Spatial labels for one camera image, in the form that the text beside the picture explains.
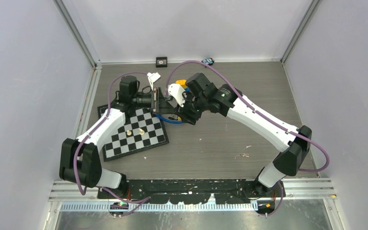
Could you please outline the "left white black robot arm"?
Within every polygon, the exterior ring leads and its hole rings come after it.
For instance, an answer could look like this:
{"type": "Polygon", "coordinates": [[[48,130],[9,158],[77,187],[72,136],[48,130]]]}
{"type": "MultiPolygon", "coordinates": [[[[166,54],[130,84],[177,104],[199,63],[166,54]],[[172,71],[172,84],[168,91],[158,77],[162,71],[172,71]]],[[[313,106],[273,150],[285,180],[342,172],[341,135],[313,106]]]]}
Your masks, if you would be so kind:
{"type": "Polygon", "coordinates": [[[128,191],[127,177],[105,169],[104,160],[115,159],[169,142],[163,118],[151,108],[156,92],[140,91],[135,73],[119,77],[115,98],[108,97],[106,109],[87,131],[61,146],[59,176],[73,182],[82,194],[87,188],[106,187],[116,198],[128,191]]]}

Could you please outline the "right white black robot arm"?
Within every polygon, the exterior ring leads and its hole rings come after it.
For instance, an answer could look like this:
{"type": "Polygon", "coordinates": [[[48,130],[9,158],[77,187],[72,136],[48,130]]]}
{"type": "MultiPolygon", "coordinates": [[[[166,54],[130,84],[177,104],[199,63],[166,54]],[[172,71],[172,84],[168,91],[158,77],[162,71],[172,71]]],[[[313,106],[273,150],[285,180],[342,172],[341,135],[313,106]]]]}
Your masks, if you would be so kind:
{"type": "Polygon", "coordinates": [[[284,123],[258,106],[249,108],[252,102],[240,91],[228,84],[217,88],[203,73],[190,77],[185,86],[170,84],[167,93],[178,103],[183,121],[194,124],[204,111],[219,113],[249,127],[279,151],[255,180],[254,190],[259,196],[268,196],[285,176],[295,176],[309,152],[310,128],[284,123]]]}

